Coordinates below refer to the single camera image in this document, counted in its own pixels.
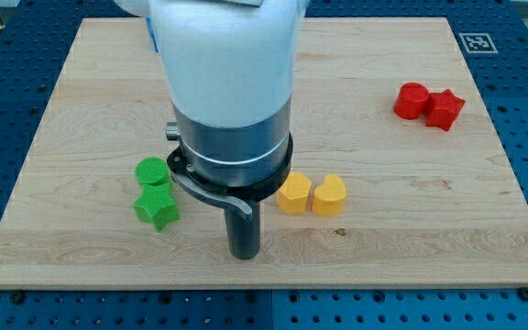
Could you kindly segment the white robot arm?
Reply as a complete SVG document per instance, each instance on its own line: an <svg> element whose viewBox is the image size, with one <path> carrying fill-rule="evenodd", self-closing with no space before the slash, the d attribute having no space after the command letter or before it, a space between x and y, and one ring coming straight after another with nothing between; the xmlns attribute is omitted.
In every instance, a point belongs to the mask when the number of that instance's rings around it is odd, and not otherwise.
<svg viewBox="0 0 528 330"><path fill-rule="evenodd" d="M115 2L152 23L181 152L198 174L239 187L278 169L308 0Z"/></svg>

